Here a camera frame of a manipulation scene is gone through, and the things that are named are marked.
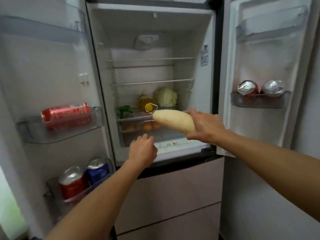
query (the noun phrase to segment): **soda can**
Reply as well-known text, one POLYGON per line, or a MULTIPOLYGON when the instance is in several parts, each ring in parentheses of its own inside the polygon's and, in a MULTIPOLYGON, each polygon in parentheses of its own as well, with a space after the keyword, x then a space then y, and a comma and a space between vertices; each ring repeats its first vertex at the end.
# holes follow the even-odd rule
POLYGON ((258 85, 252 80, 246 80, 240 83, 237 91, 242 95, 251 95, 259 93, 258 85))
POLYGON ((78 196, 88 187, 84 172, 78 166, 66 170, 59 178, 58 183, 64 200, 70 200, 78 196))
POLYGON ((266 94, 270 97, 279 97, 285 92, 285 84, 283 81, 280 80, 269 80, 266 81, 260 93, 266 94))
POLYGON ((110 174, 108 161, 102 157, 91 159, 87 167, 87 172, 90 185, 94 185, 96 182, 110 174))
POLYGON ((41 117, 48 131, 77 127, 92 121, 87 103, 50 107, 41 112, 41 117))

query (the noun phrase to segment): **blue soda can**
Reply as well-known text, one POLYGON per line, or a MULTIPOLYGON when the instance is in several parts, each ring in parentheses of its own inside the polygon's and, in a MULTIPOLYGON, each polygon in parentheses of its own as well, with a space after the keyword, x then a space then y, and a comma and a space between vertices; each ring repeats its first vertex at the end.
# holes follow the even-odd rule
POLYGON ((94 185, 96 182, 110 174, 108 161, 102 157, 91 159, 87 167, 87 172, 90 185, 94 185))

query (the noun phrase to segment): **hand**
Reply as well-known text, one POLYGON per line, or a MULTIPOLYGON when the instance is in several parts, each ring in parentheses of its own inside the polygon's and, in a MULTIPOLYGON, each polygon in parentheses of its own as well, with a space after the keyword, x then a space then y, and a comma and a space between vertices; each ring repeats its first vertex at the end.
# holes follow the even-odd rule
POLYGON ((154 137, 148 139, 148 135, 139 136, 137 140, 133 140, 130 144, 128 161, 141 167, 144 170, 156 159, 158 149, 153 145, 154 137))
POLYGON ((197 112, 189 109, 195 130, 186 135, 188 140, 198 140, 204 143, 217 145, 222 136, 229 133, 217 114, 197 112))

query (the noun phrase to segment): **person's left hand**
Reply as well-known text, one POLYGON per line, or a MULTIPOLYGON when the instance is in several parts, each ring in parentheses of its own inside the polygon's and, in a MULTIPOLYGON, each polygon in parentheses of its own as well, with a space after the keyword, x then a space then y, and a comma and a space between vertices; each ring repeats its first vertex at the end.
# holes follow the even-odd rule
POLYGON ((157 152, 158 149, 154 146, 154 137, 148 138, 148 135, 144 134, 131 142, 128 161, 130 160, 144 170, 156 159, 157 152))

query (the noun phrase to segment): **red soda can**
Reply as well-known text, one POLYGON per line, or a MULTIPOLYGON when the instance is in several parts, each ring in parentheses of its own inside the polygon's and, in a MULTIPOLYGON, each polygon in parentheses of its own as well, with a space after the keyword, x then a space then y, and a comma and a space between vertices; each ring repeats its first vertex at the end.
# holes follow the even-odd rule
MULTIPOLYGON (((61 189, 62 197, 64 200, 68 201, 88 188, 88 182, 85 180, 84 171, 78 167, 71 167, 66 170, 58 180, 59 187, 61 189)), ((82 197, 75 199, 78 203, 82 197)))
POLYGON ((258 85, 252 80, 246 80, 240 83, 237 91, 242 95, 252 95, 259 93, 258 85))
POLYGON ((285 84, 280 80, 269 80, 266 81, 260 93, 266 94, 270 97, 280 97, 285 92, 285 84))
POLYGON ((43 110, 41 116, 48 131, 77 127, 92 121, 87 103, 50 107, 43 110))

